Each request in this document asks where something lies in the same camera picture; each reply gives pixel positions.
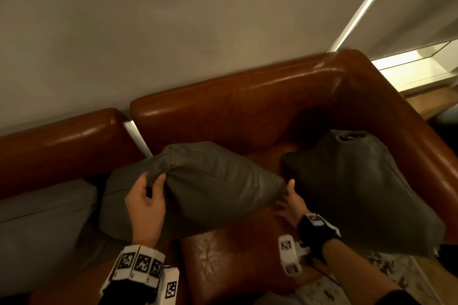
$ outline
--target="gray cushion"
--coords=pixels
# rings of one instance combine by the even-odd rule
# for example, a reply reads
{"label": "gray cushion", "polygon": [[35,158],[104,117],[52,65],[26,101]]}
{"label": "gray cushion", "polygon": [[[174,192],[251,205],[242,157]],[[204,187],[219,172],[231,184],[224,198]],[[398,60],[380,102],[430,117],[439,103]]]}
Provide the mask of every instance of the gray cushion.
{"label": "gray cushion", "polygon": [[75,180],[0,202],[0,297],[32,291],[65,261],[95,200]]}
{"label": "gray cushion", "polygon": [[444,223],[367,132],[331,130],[313,148],[283,155],[282,164],[308,208],[352,247],[432,256],[442,243]]}
{"label": "gray cushion", "polygon": [[285,193],[281,177],[246,157],[212,142],[175,144],[111,174],[100,212],[103,232],[117,239],[131,239],[124,198],[145,171],[149,171],[149,186],[159,174],[167,173],[167,207],[160,242],[221,227]]}

